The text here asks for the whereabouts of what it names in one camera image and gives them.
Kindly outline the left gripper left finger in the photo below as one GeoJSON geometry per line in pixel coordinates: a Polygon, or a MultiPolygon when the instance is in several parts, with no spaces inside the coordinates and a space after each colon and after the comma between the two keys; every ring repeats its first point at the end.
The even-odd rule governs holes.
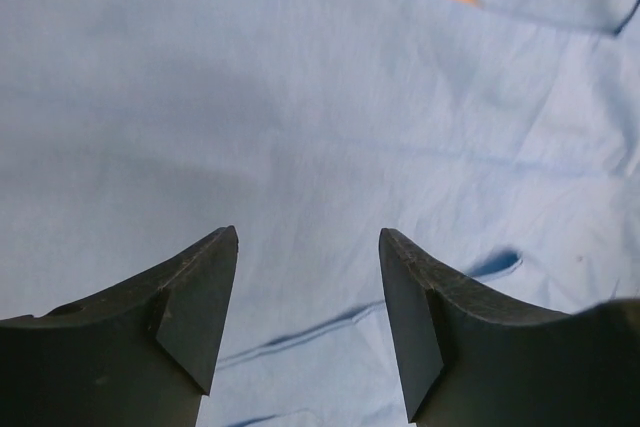
{"type": "Polygon", "coordinates": [[[1,323],[5,426],[192,426],[209,395],[238,237],[173,258],[48,314],[1,323]]]}

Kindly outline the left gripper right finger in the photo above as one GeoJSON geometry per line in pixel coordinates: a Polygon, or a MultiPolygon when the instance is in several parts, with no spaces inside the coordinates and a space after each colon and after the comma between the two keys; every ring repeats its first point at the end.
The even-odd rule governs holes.
{"type": "Polygon", "coordinates": [[[639,303],[535,306],[383,229],[379,258],[408,420],[419,426],[635,426],[639,303]]]}

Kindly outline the light blue long sleeve shirt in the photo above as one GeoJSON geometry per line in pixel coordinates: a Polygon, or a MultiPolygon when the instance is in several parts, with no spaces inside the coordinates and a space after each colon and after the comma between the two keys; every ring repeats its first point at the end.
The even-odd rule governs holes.
{"type": "Polygon", "coordinates": [[[402,426],[381,229],[639,293],[639,0],[1,0],[1,314],[232,225],[202,426],[402,426]]]}

